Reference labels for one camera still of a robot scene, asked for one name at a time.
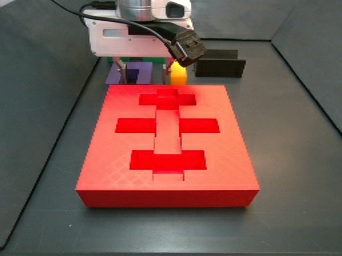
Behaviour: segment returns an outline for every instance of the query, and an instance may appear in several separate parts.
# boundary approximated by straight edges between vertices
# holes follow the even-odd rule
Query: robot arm
[[[99,57],[170,57],[183,67],[203,56],[206,48],[198,37],[191,16],[190,0],[118,0],[116,8],[84,10],[88,16],[134,21],[155,31],[162,42],[135,26],[86,18],[91,49]]]

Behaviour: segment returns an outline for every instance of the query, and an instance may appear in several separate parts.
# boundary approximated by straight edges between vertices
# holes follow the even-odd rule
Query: gray wall
[[[86,28],[50,1],[0,8],[0,247],[95,63]]]
[[[273,43],[342,131],[342,1],[305,1]]]
[[[271,40],[302,0],[193,0],[193,22],[202,38]]]

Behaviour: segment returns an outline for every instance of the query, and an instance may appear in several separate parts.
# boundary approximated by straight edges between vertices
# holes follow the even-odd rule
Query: cross-shaped slot
[[[154,133],[155,150],[134,150],[131,170],[153,170],[154,174],[183,174],[185,170],[206,170],[203,150],[182,150],[182,133],[219,133],[214,118],[179,118],[181,105],[197,105],[194,94],[161,89],[142,94],[139,105],[157,106],[157,118],[119,118],[116,133]]]

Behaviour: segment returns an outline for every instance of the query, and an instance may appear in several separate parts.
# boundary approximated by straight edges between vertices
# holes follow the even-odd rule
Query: red box
[[[259,184],[225,86],[111,86],[76,191],[88,207],[250,205]]]

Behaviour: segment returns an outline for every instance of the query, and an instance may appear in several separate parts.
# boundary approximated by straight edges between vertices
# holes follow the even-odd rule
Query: yellow object
[[[183,68],[177,61],[171,66],[170,84],[187,85],[187,69]]]

